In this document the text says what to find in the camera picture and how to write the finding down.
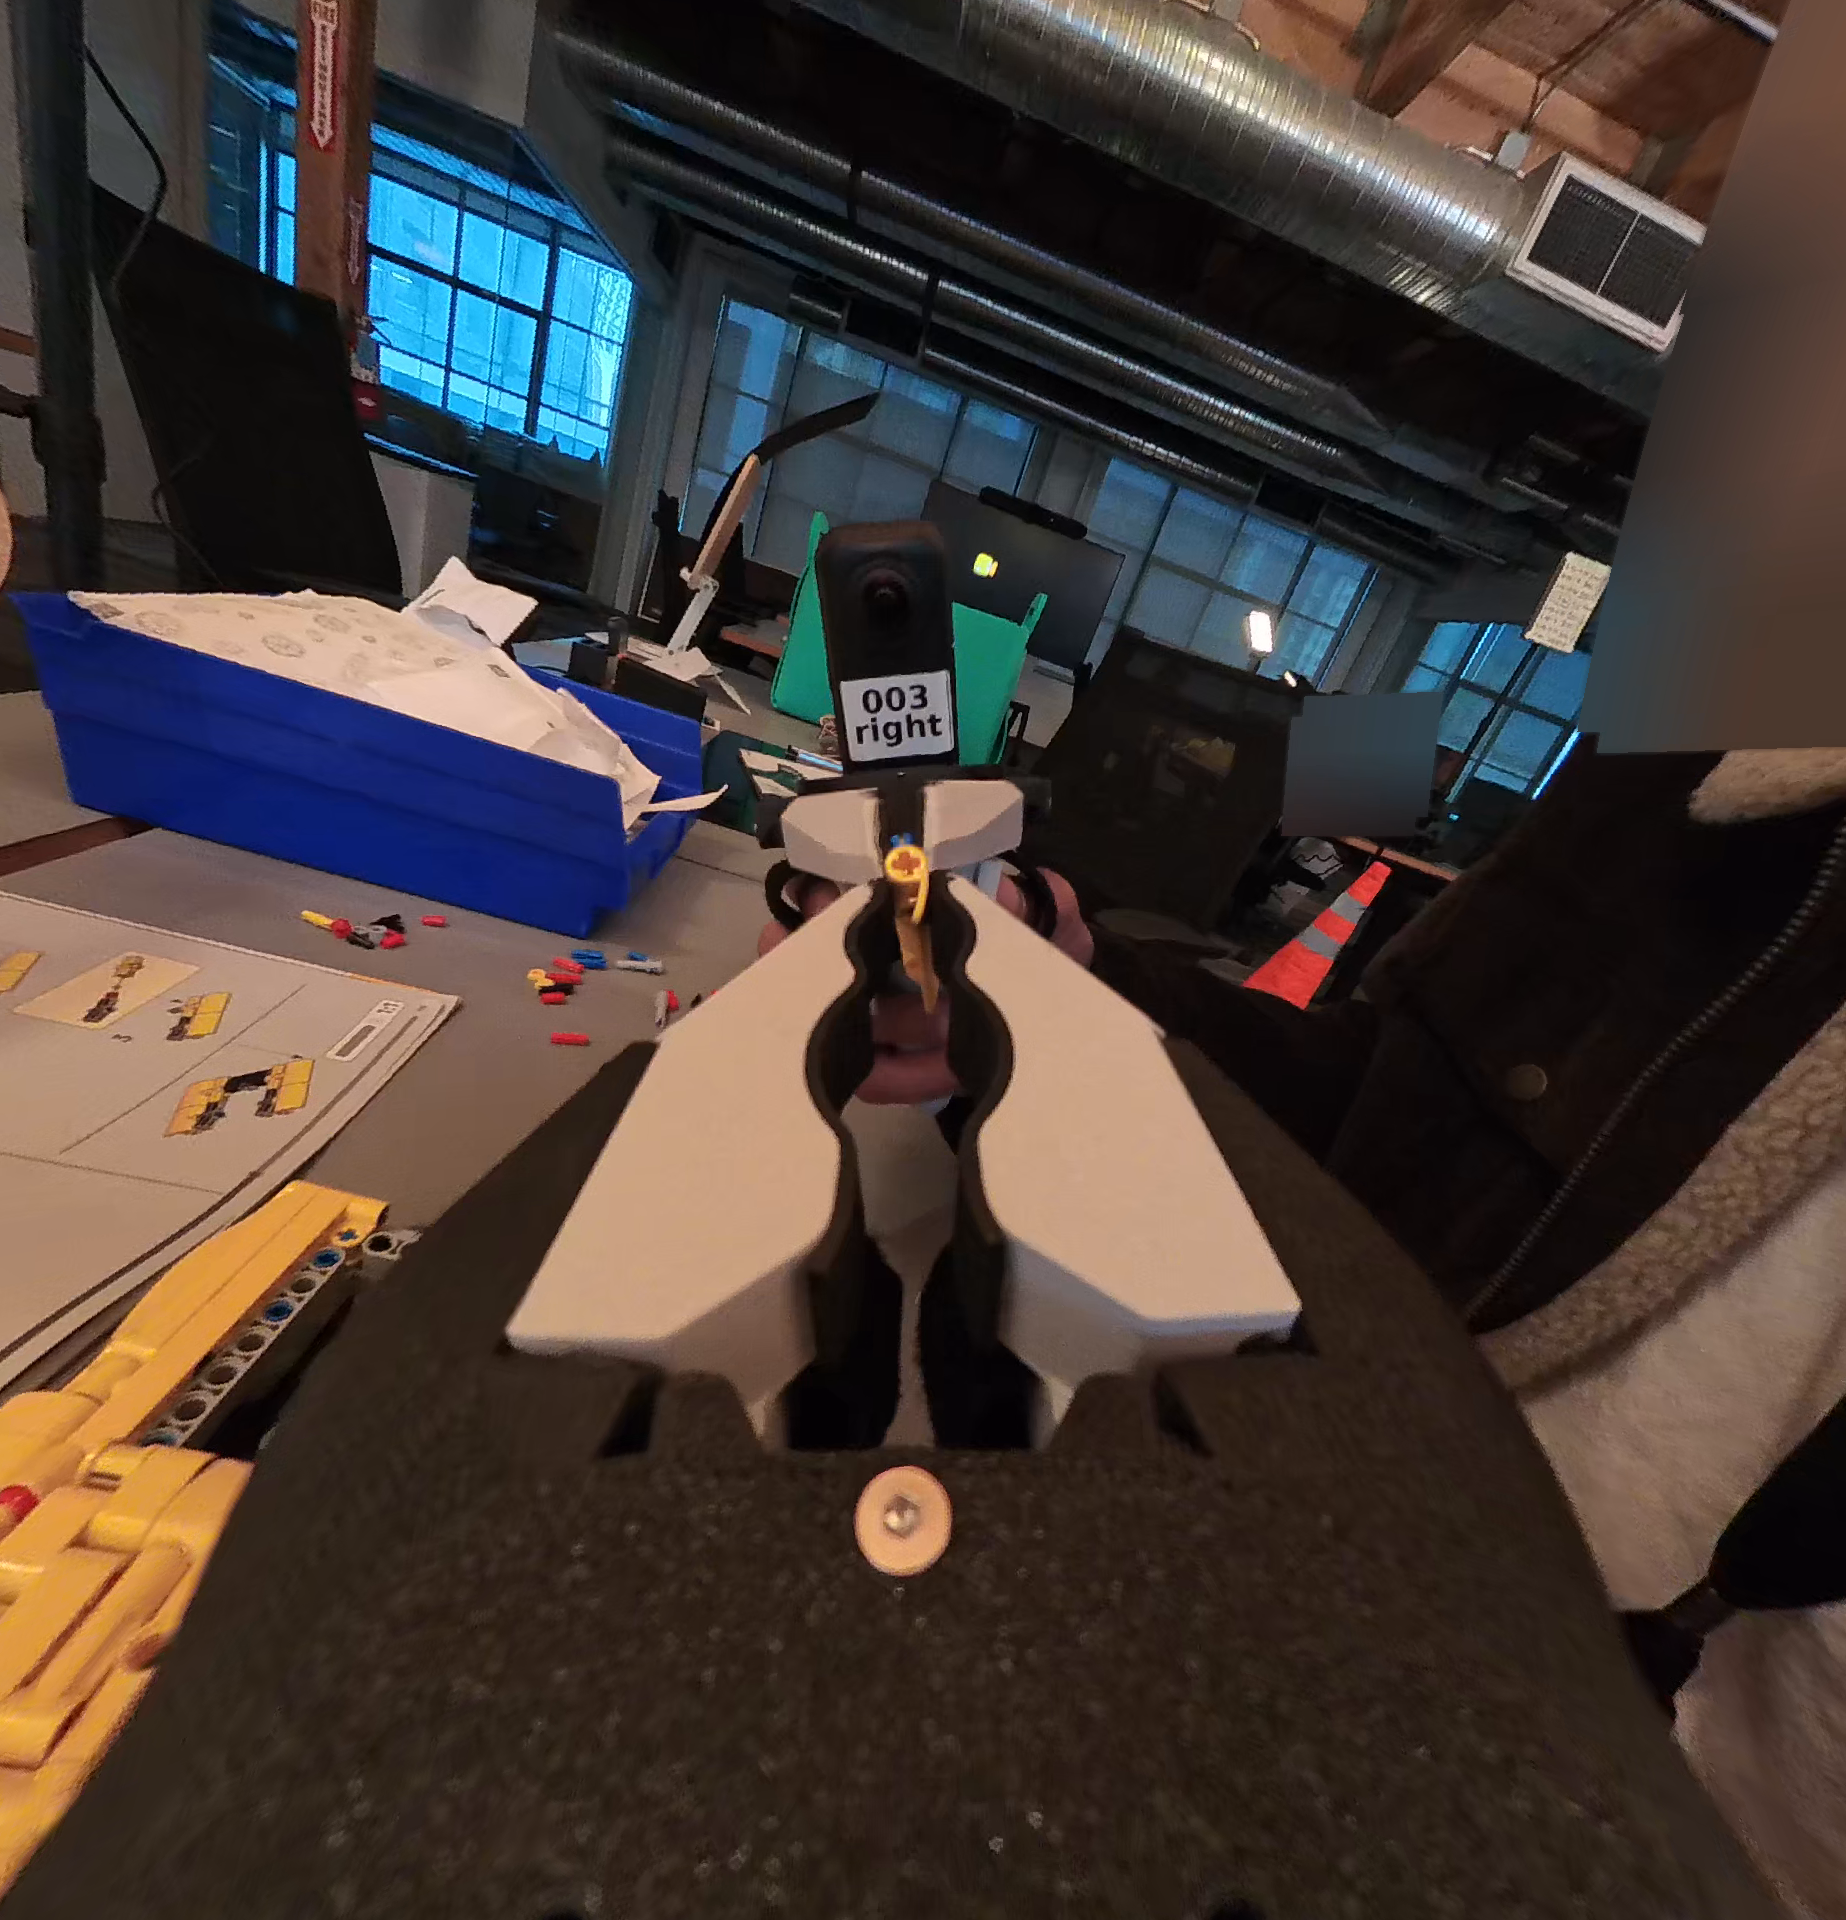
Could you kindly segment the paper note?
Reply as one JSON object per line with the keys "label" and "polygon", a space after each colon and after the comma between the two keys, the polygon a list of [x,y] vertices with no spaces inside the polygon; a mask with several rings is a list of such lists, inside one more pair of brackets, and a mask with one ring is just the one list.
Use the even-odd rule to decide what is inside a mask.
{"label": "paper note", "polygon": [[1528,641],[1552,653],[1574,653],[1602,607],[1611,574],[1611,563],[1574,551],[1565,552],[1522,630]]}

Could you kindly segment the white air vent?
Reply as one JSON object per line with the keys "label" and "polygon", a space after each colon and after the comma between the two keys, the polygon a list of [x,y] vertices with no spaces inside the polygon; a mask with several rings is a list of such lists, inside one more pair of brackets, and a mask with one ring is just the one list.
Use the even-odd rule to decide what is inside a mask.
{"label": "white air vent", "polygon": [[1522,183],[1531,221],[1507,257],[1507,278],[1668,356],[1708,224],[1568,152]]}

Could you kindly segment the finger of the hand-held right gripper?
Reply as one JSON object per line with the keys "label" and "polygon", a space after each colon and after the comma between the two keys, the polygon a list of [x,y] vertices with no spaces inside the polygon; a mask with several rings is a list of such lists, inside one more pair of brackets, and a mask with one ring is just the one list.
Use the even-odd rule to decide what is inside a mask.
{"label": "finger of the hand-held right gripper", "polygon": [[929,887],[1002,858],[1023,841],[1022,787],[927,787],[923,854]]}
{"label": "finger of the hand-held right gripper", "polygon": [[883,879],[882,797],[875,788],[807,788],[782,807],[792,870],[844,890]]}

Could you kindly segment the black badge reel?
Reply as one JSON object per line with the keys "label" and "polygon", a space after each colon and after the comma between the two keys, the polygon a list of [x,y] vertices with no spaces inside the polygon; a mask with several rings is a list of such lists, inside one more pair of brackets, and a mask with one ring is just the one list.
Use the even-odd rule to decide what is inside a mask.
{"label": "black badge reel", "polygon": [[1846,1603],[1846,1442],[1813,1434],[1727,1526],[1711,1586],[1738,1610]]}

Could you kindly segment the blue plastic bin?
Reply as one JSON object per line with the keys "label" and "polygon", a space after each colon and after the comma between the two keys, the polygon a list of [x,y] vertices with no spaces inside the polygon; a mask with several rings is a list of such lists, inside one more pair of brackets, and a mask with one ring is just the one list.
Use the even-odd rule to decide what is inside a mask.
{"label": "blue plastic bin", "polygon": [[96,811],[591,933],[682,848],[699,732],[594,687],[573,695],[658,774],[625,824],[612,779],[214,659],[64,594],[18,594],[72,798]]}

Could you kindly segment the wooden post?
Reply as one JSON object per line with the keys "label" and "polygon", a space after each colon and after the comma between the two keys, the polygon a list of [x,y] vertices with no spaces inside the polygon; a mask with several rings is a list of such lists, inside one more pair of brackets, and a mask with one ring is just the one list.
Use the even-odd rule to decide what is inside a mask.
{"label": "wooden post", "polygon": [[347,349],[368,322],[376,2],[298,2],[296,284],[335,304]]}

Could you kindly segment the grey desk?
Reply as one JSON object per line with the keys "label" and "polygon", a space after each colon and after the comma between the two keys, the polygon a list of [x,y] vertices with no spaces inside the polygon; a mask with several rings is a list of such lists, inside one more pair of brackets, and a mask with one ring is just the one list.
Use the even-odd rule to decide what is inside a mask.
{"label": "grey desk", "polygon": [[[56,730],[32,689],[0,693],[0,888],[459,995],[446,1025],[296,1177],[378,1197],[393,1213],[414,1201],[418,1226],[439,1217],[591,1070],[654,1034],[650,1002],[618,979],[605,982],[596,1001],[583,995],[585,1009],[600,1009],[591,1045],[551,1043],[555,1012],[505,982],[498,959],[523,958],[542,937],[566,943],[558,933],[209,840],[125,833],[70,798]],[[409,911],[464,914],[473,958],[417,959],[412,944],[403,970],[390,954],[345,947],[307,926],[303,909],[363,922]]]}

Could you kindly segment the scattered small toy pins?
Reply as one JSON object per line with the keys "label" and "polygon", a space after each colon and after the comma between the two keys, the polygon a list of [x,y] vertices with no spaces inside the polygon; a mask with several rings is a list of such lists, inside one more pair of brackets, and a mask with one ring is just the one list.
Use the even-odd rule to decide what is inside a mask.
{"label": "scattered small toy pins", "polygon": [[[303,909],[298,919],[323,929],[345,947],[372,954],[390,954],[394,964],[407,970],[407,949],[417,947],[417,959],[468,961],[473,958],[473,926],[464,914],[390,912],[374,922],[344,914],[323,914]],[[650,1002],[652,1030],[662,1034],[672,1021],[702,1002],[682,1001],[669,985],[668,964],[644,950],[610,955],[603,947],[553,943],[548,933],[523,958],[501,958],[498,972],[505,982],[528,987],[534,1002],[555,1012],[548,1028],[553,1045],[591,1045],[596,1036],[600,1009],[585,1009],[583,995],[594,1001],[605,982],[629,983],[640,1001]]]}

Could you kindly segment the long yellow toy connector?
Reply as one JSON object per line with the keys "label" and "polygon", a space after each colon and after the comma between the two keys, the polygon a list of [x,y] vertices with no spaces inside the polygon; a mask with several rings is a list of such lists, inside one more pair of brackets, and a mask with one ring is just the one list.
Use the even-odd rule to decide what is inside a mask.
{"label": "long yellow toy connector", "polygon": [[885,883],[899,943],[899,959],[911,987],[923,998],[923,1012],[938,1012],[940,982],[933,931],[929,924],[932,863],[924,848],[911,835],[893,840],[885,853]]}

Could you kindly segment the orange traffic cone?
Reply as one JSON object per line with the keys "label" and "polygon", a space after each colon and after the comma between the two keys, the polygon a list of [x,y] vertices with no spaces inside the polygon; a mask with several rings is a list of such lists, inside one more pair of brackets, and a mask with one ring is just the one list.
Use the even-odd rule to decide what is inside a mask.
{"label": "orange traffic cone", "polygon": [[1370,912],[1389,875],[1391,863],[1372,858],[1303,929],[1256,965],[1245,987],[1299,1009],[1319,1002],[1343,958],[1369,933]]}

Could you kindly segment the green plastic bin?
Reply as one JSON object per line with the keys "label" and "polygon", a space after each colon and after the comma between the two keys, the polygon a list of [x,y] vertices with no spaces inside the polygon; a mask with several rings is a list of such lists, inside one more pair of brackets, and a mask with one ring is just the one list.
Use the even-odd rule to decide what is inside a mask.
{"label": "green plastic bin", "polygon": [[[818,545],[831,529],[826,513],[816,512],[807,563],[793,588],[788,638],[772,678],[772,707],[808,724],[834,710],[816,583]],[[958,748],[965,765],[998,762],[1003,757],[1010,707],[1046,607],[1048,595],[1039,594],[1023,617],[1008,622],[1003,615],[954,599]]]}

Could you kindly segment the person's right hand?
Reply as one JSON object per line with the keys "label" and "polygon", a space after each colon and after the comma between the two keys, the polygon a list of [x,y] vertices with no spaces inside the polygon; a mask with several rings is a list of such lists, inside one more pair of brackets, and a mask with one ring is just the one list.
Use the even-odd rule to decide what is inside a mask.
{"label": "person's right hand", "polygon": [[[1075,964],[1089,970],[1093,959],[1093,933],[1086,924],[1075,887],[1066,875],[1052,868],[1041,868],[1039,873],[1055,901],[1055,927],[1048,931],[1052,943]],[[1005,871],[998,884],[995,900],[1018,919],[1031,922],[1033,905],[1023,893],[1022,880],[1022,873]],[[824,912],[841,898],[839,888],[819,875],[792,875],[786,883],[786,896],[805,919]],[[760,931],[760,958],[769,955],[788,937],[789,927],[771,917]],[[962,1093],[958,1078],[945,1051],[949,1034],[949,1002],[938,1004],[932,1012],[924,1009],[923,998],[910,989],[894,989],[877,998],[870,1009],[870,1070],[859,1085],[855,1097],[874,1106],[929,1106]]]}

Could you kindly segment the silver ventilation duct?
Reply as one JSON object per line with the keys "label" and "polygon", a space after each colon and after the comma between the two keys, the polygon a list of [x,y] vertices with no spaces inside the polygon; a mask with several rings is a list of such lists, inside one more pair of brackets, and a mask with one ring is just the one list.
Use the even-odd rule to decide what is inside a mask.
{"label": "silver ventilation duct", "polygon": [[1350,404],[1511,380],[1645,415],[1666,346],[1531,278],[1625,208],[1440,145],[1185,4],[558,4],[576,77],[682,145],[1062,309],[1216,338]]}

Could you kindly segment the black wall screen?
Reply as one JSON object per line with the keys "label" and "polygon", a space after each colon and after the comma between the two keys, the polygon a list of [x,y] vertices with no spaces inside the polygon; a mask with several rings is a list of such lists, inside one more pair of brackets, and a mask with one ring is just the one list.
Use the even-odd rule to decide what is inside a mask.
{"label": "black wall screen", "polygon": [[1027,625],[1029,655],[1073,675],[1091,653],[1126,557],[1082,520],[1013,492],[932,480],[923,517],[938,527],[952,599]]}

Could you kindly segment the black-headed desk lamp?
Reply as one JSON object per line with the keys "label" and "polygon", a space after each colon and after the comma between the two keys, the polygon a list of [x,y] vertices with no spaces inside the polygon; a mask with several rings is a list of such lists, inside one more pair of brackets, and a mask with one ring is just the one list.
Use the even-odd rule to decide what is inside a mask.
{"label": "black-headed desk lamp", "polygon": [[718,669],[696,650],[696,638],[716,607],[726,554],[743,532],[765,466],[789,449],[860,424],[870,415],[877,401],[879,394],[875,391],[853,395],[824,410],[792,420],[762,444],[755,444],[724,484],[692,559],[686,562],[679,545],[679,517],[656,513],[656,559],[669,570],[668,583],[661,587],[658,619],[665,638],[646,663],[656,675],[673,710],[702,720],[703,687],[718,682]]}

